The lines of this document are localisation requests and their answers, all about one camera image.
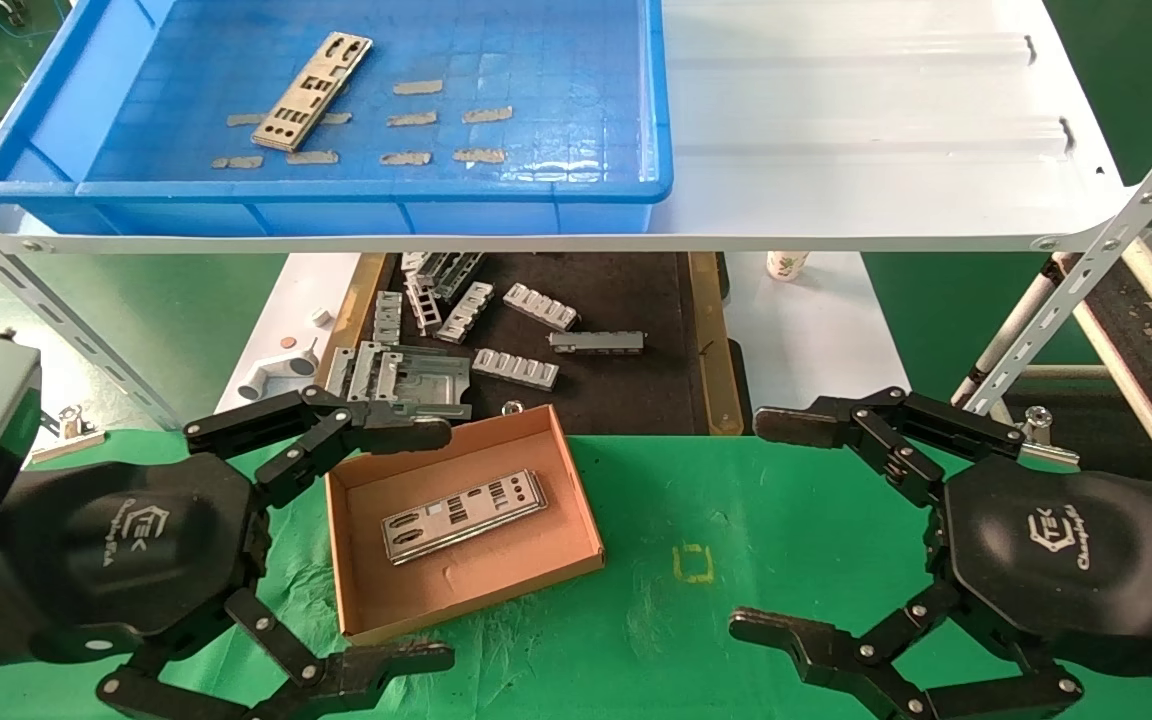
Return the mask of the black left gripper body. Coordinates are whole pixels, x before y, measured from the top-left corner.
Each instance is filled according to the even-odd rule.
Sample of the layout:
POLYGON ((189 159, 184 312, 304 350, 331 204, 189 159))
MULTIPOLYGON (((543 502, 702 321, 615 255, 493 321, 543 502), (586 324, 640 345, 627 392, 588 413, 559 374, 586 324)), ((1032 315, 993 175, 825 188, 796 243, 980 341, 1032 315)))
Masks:
POLYGON ((172 660, 230 626, 270 551, 259 492, 210 454, 26 471, 0 507, 0 666, 172 660))

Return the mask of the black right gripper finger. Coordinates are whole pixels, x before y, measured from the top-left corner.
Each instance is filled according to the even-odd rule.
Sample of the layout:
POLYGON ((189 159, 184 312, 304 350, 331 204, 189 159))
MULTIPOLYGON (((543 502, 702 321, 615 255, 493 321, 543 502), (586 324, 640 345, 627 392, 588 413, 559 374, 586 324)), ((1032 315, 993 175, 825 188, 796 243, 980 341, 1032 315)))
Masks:
POLYGON ((772 444, 850 448, 919 509, 940 506, 946 484, 945 469, 923 446, 979 462, 1018 458, 1023 445, 1020 430, 901 388, 867 397, 814 397, 805 409, 759 407, 755 435, 772 444))
POLYGON ((861 635, 751 607, 732 611, 728 629, 737 641, 783 651, 801 682, 850 694, 877 719, 1053 719, 1085 696, 1079 680, 1052 659, 1041 641, 1006 630, 983 602, 969 600, 963 589, 948 582, 929 585, 861 635), (1020 673, 916 687, 896 662, 946 621, 965 626, 1020 673))

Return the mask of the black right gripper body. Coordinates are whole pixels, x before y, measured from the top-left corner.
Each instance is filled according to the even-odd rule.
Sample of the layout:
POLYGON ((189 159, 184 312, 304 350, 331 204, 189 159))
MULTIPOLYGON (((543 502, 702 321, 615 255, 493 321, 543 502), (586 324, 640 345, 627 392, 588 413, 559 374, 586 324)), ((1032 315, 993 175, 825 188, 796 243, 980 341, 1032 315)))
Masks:
POLYGON ((1152 482, 990 457, 948 480, 942 509, 987 641, 1015 629, 1089 670, 1152 676, 1152 482))

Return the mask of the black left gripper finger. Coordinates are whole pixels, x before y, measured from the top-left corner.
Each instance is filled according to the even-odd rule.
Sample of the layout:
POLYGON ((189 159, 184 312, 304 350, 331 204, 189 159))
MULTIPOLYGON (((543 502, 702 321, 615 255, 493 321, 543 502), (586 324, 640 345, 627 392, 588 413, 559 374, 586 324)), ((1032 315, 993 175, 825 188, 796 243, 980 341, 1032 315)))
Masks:
POLYGON ((439 450, 450 442, 452 427, 404 404, 347 401, 310 386, 192 420, 184 438, 189 454, 221 460, 283 445, 253 482, 262 502, 287 506, 353 455, 439 450))
POLYGON ((317 657, 252 589, 238 588, 223 601, 192 612, 168 638, 142 643, 101 680, 96 696, 131 719, 320 719, 376 708, 392 680, 453 666, 453 647, 435 642, 348 647, 317 657), (173 641, 204 623, 214 624, 215 632, 238 626, 283 670, 285 682, 253 706, 162 682, 162 670, 177 655, 173 641))

